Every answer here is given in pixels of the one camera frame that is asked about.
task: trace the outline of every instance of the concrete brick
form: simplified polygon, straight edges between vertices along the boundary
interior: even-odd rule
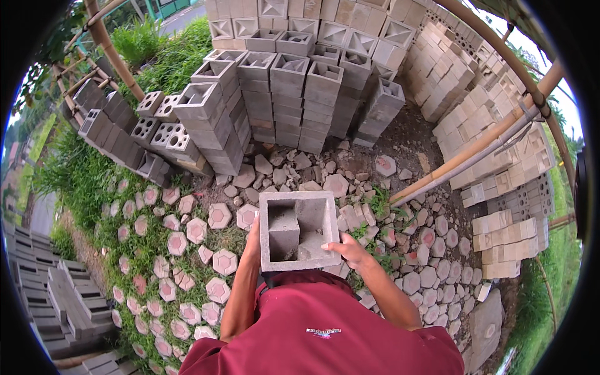
[[[259,209],[262,270],[286,271],[340,264],[339,254],[320,248],[322,244],[340,240],[330,191],[263,193]],[[291,241],[278,246],[282,242],[271,235],[276,231],[293,233],[289,237],[294,240],[297,232],[297,247]]]

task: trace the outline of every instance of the grass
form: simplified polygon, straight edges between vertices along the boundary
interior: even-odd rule
[[[556,144],[547,127],[545,129],[554,154],[558,155]],[[550,176],[554,185],[555,214],[549,220],[573,210],[564,168],[551,169]],[[539,254],[539,258],[548,277],[560,321],[566,313],[579,276],[581,250],[580,242],[576,239],[575,224],[550,232],[550,246]],[[511,374],[531,373],[553,336],[550,302],[534,259],[522,261],[520,283],[517,322],[508,342],[508,347],[518,350],[509,369]]]

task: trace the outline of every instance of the decorative concrete block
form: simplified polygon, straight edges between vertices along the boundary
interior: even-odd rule
[[[260,210],[261,264],[264,271],[310,269],[340,264],[339,254],[320,247],[322,244],[339,241],[332,193],[262,193]],[[294,238],[298,234],[296,248],[293,247],[295,241],[281,240],[280,233],[283,232],[289,232]]]

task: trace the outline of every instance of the maroon t-shirt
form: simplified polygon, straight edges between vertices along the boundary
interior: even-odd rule
[[[285,284],[262,295],[258,288],[256,322],[230,343],[197,340],[179,375],[464,373],[443,327],[397,328],[361,305],[339,278],[313,272],[312,279],[329,282]]]

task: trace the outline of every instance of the human hand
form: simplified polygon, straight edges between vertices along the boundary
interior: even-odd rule
[[[340,253],[346,259],[348,267],[352,269],[359,269],[365,261],[371,258],[371,254],[348,233],[340,232],[340,239],[341,244],[330,242],[321,245],[321,248]]]

